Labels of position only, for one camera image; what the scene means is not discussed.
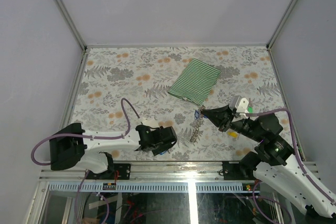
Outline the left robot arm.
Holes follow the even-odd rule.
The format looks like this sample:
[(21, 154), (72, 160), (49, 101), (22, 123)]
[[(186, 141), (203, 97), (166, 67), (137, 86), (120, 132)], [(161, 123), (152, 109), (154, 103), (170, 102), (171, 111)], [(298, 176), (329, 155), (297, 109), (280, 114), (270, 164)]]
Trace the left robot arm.
[(60, 171), (80, 167), (109, 179), (115, 172), (112, 151), (151, 152), (156, 156), (176, 143), (177, 136), (171, 126), (152, 128), (140, 124), (125, 134), (85, 131), (80, 123), (73, 123), (49, 141), (50, 168)]

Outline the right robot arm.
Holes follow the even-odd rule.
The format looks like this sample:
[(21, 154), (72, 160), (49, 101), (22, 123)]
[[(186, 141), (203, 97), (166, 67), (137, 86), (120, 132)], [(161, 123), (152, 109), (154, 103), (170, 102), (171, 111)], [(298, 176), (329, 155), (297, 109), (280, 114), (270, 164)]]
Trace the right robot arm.
[(240, 175), (255, 177), (282, 194), (305, 215), (308, 223), (335, 223), (335, 194), (302, 162), (295, 137), (288, 143), (275, 109), (250, 113), (245, 98), (218, 109), (203, 110), (221, 132), (233, 130), (258, 145), (239, 162)]

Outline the key with blue tag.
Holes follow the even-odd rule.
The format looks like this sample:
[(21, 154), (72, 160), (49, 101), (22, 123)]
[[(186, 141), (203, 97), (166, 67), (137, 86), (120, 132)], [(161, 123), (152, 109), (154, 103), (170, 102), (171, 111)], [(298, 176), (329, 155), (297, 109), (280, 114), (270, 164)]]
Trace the key with blue tag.
[(194, 119), (198, 120), (200, 118), (201, 114), (199, 112), (199, 110), (195, 110), (195, 113), (194, 113)]

